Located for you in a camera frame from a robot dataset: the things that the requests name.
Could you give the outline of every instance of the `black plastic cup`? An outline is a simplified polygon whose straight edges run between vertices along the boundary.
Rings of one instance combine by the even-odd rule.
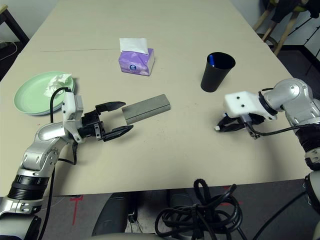
[[[209,63],[209,56],[213,56],[214,66]],[[235,59],[223,52],[213,52],[206,57],[206,66],[201,81],[201,88],[212,93],[217,90],[225,76],[236,65]]]

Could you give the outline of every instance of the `tissue box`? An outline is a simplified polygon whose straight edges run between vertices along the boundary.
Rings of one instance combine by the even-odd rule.
[[[153,48],[148,48],[149,55],[135,52],[123,51],[119,57],[121,71],[129,74],[150,76],[155,62]]]

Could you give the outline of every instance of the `chair leg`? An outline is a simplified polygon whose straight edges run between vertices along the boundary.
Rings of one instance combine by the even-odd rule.
[[[255,23],[255,25],[252,27],[254,31],[257,31],[257,29],[261,26],[261,24],[266,20],[266,18],[270,15],[272,10],[275,8],[274,5],[268,4],[266,10],[264,13],[259,17],[258,21]]]
[[[278,23],[276,23],[275,21],[271,21],[268,30],[265,32],[262,41],[266,42],[268,40],[268,38],[270,37],[270,35],[272,34],[272,32],[274,31],[275,27],[277,26]]]
[[[289,20],[289,23],[288,25],[286,26],[285,28],[285,31],[284,33],[282,34],[281,36],[281,39],[278,43],[278,47],[274,50],[274,54],[277,56],[278,53],[280,52],[282,46],[284,45],[288,35],[290,34],[293,26],[295,25],[296,21],[297,21],[297,18],[298,18],[298,15],[299,15],[299,12],[298,11],[294,11],[291,15],[291,18]]]
[[[29,42],[28,36],[21,29],[21,27],[16,22],[14,17],[10,14],[10,12],[6,9],[2,14],[5,17],[4,22],[8,25],[11,31],[16,35],[20,42],[22,42],[24,45],[27,45],[27,43]]]

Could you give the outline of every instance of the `red tape mark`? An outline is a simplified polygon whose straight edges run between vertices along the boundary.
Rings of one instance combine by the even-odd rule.
[[[70,201],[75,201],[74,204],[74,211],[73,211],[73,220],[72,220],[72,226],[76,223],[76,216],[77,216],[77,210],[78,210],[78,202],[82,201],[84,199],[84,196],[81,195],[80,197],[72,197],[70,198]]]

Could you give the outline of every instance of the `floor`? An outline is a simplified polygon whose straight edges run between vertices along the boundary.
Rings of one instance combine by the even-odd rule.
[[[310,63],[299,51],[281,51],[278,57],[294,77],[306,81],[312,87],[314,97],[320,98],[320,72],[312,67],[308,75],[305,75]],[[10,68],[14,59],[15,56],[12,56],[10,59],[0,62],[0,80]],[[234,196],[240,203],[243,212],[241,228],[248,239],[252,239],[258,229],[279,208],[302,192],[304,190],[302,186],[303,179],[239,185]],[[197,202],[193,190],[187,189],[187,191],[193,201]],[[225,189],[222,186],[211,187],[210,191],[212,195],[216,195],[222,193]],[[90,237],[99,213],[110,195],[89,194],[54,197],[44,239],[81,240]],[[138,221],[142,226],[142,231],[144,233],[154,233],[155,218],[161,209],[167,207],[166,191],[142,192],[139,203]],[[44,209],[38,213],[38,216],[42,219],[45,217],[45,206],[46,204]],[[320,221],[320,216],[308,204],[308,200],[303,197],[272,222],[259,239],[312,239],[318,221]],[[132,225],[132,230],[133,232],[139,232],[135,224]],[[126,232],[131,232],[130,224],[127,225]],[[237,232],[234,232],[232,236],[235,240],[240,239]]]

